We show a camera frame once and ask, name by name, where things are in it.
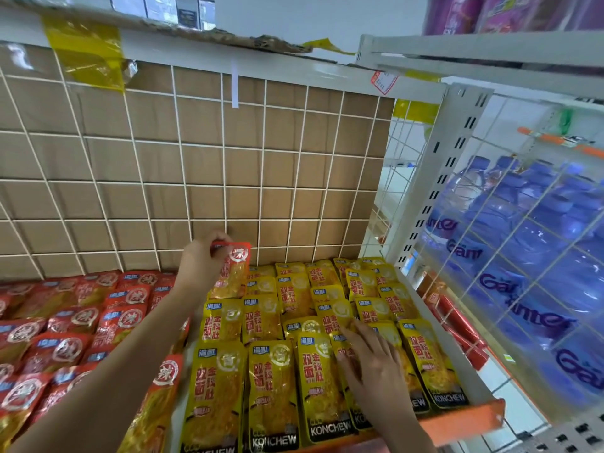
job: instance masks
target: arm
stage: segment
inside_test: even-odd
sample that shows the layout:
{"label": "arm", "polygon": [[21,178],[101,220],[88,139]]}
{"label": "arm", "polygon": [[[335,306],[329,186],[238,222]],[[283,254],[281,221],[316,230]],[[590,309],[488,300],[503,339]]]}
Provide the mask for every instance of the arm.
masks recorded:
{"label": "arm", "polygon": [[336,355],[357,403],[391,453],[436,453],[413,412],[400,356],[391,343],[355,320],[359,333],[343,330],[359,358],[362,378],[349,359]]}
{"label": "arm", "polygon": [[117,451],[179,329],[212,288],[229,248],[210,256],[213,240],[193,240],[183,251],[174,288],[81,384],[32,426],[10,453]]}

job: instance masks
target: yellow tape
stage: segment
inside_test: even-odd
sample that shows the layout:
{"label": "yellow tape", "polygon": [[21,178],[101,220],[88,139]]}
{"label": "yellow tape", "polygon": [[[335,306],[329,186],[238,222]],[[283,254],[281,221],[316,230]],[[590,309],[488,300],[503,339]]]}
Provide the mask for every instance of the yellow tape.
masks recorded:
{"label": "yellow tape", "polygon": [[65,71],[82,83],[124,92],[124,55],[117,27],[44,16],[42,21]]}
{"label": "yellow tape", "polygon": [[344,55],[356,55],[356,52],[344,52],[339,47],[332,44],[329,38],[323,38],[321,40],[306,41],[302,44],[303,46],[312,46],[318,49],[325,49],[326,51],[343,53]]}
{"label": "yellow tape", "polygon": [[[427,73],[425,71],[407,70],[405,76],[422,81],[440,82],[440,75]],[[434,125],[440,105],[425,103],[423,101],[397,100],[394,106],[393,116],[408,121],[423,122]]]}

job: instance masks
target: person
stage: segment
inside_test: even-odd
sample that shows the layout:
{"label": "person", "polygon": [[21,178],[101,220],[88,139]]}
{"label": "person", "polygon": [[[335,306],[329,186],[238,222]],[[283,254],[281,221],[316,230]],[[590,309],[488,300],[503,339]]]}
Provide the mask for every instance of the person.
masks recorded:
{"label": "person", "polygon": [[[199,330],[206,293],[230,250],[224,247],[210,254],[215,240],[232,242],[216,231],[189,243],[170,294],[94,372],[19,437],[9,453],[117,451],[157,369],[192,313],[191,331]],[[413,413],[398,354],[371,328],[361,322],[356,326],[359,333],[343,333],[359,358],[362,378],[347,358],[338,361],[363,413],[391,453],[435,453]]]}

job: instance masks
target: brown cardboard backing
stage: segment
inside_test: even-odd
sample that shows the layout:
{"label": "brown cardboard backing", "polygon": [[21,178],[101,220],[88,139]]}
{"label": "brown cardboard backing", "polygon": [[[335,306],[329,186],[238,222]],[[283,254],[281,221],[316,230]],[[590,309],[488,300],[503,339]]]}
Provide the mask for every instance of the brown cardboard backing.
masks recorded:
{"label": "brown cardboard backing", "polygon": [[392,99],[378,105],[347,92],[342,100],[340,91],[274,81],[265,93],[265,81],[241,76],[236,109],[230,75],[175,68],[176,109],[169,66],[139,63],[123,95],[68,75],[66,86],[23,79],[60,80],[50,49],[27,52],[34,71],[0,48],[23,123],[2,84],[0,201],[8,216],[0,210],[0,278],[36,278],[35,265],[46,277],[119,261],[173,269],[189,218],[193,237],[226,220],[233,239],[252,244],[253,264],[358,256],[373,221]]}

